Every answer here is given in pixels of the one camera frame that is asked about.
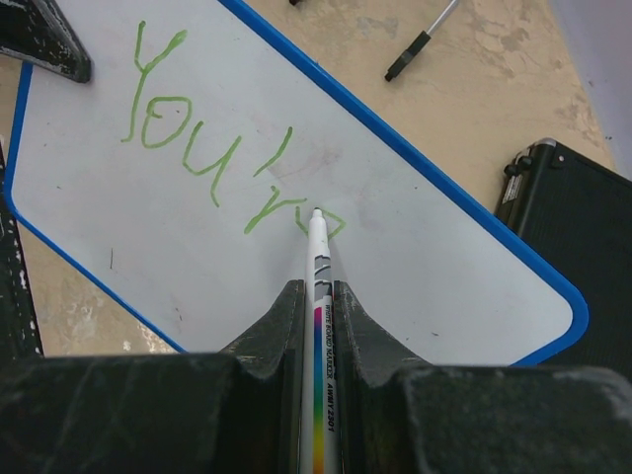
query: beige floor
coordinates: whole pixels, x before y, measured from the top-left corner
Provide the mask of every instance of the beige floor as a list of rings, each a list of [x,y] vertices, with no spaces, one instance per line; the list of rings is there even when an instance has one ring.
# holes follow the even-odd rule
[[[612,168],[546,0],[463,0],[391,84],[386,68],[447,0],[249,3],[491,210],[503,166],[538,138]],[[0,56],[5,147],[19,67]],[[22,239],[48,356],[169,350],[25,229]]]

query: white marker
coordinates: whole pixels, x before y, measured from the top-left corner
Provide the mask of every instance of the white marker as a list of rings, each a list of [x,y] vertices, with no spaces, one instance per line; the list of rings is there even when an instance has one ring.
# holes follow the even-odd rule
[[[308,237],[300,472],[338,474],[342,468],[333,281],[327,223],[319,208],[314,209],[309,221]]]

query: white board surface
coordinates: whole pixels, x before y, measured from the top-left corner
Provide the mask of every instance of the white board surface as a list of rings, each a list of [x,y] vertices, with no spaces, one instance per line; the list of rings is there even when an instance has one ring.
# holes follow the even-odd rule
[[[304,277],[307,239],[295,223],[296,204],[252,225],[271,187],[278,197],[270,205],[304,199],[304,224],[316,205],[344,219],[331,242],[335,278],[348,281],[379,324],[430,362],[509,364],[581,334],[567,301],[579,300],[577,309],[581,298],[567,282],[416,156],[447,197],[222,4],[58,4],[92,56],[94,78],[81,86],[40,69],[30,85],[23,77],[12,205],[175,345],[222,349],[289,279]],[[181,43],[147,75],[133,137],[121,141],[129,137],[141,79],[134,65],[140,22],[141,67],[178,32],[186,37],[176,37]],[[154,99],[164,97],[182,99]],[[176,132],[191,110],[182,133],[164,146],[143,146],[150,104],[149,146]],[[183,156],[196,126],[188,169]],[[285,139],[275,162],[254,176]],[[192,173],[231,146],[214,189],[219,165]],[[409,147],[401,141],[401,150]]]

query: pen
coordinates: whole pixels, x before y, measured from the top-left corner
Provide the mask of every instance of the pen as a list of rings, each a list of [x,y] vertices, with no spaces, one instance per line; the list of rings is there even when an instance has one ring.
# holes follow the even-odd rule
[[[406,48],[404,52],[397,58],[391,67],[388,68],[388,72],[384,76],[388,82],[395,79],[400,72],[413,60],[413,58],[422,50],[422,48],[431,40],[433,34],[441,26],[441,24],[450,16],[454,9],[458,6],[459,0],[451,0],[445,7],[445,10],[441,12],[434,23],[428,28],[428,32],[421,32],[418,37]]]
[[[317,207],[309,221],[306,269],[300,472],[341,469],[334,348],[333,282],[327,222]]]

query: blue whiteboard frame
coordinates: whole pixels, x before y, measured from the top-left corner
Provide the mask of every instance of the blue whiteboard frame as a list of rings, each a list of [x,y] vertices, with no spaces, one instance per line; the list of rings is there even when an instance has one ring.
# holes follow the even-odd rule
[[[311,79],[323,91],[332,97],[338,104],[345,108],[356,119],[363,123],[369,130],[377,135],[393,151],[406,160],[413,168],[420,172],[433,185],[441,190],[450,200],[463,209],[470,217],[482,225],[499,242],[507,247],[524,264],[530,267],[571,305],[573,321],[567,332],[560,338],[552,341],[539,350],[527,355],[513,365],[532,365],[540,363],[554,354],[574,344],[586,331],[589,323],[589,309],[580,292],[562,277],[553,267],[546,263],[540,256],[531,250],[525,243],[515,236],[500,220],[479,204],[469,194],[464,192],[456,183],[450,180],[439,168],[431,163],[426,156],[420,153],[413,145],[406,141],[393,128],[386,124],[380,117],[360,102],[351,92],[330,76],[317,63],[312,61],[305,53],[292,44],[286,37],[278,32],[272,25],[264,20],[252,8],[241,0],[217,0],[264,41],[278,51],[282,56]],[[29,230],[36,234],[43,242],[61,255],[79,272],[85,275],[96,286],[107,293],[118,304],[133,314],[139,321],[163,338],[170,346],[179,352],[185,352],[175,341],[167,337],[151,321],[138,314],[119,296],[113,293],[94,275],[88,272],[68,254],[63,252],[56,244],[51,242],[34,225],[30,223],[13,202],[13,179],[16,170],[16,160],[22,135],[22,126],[31,85],[33,67],[30,64],[22,66],[20,85],[11,133],[11,149],[9,150],[9,164],[7,167],[7,179],[5,180],[5,199],[11,212]]]

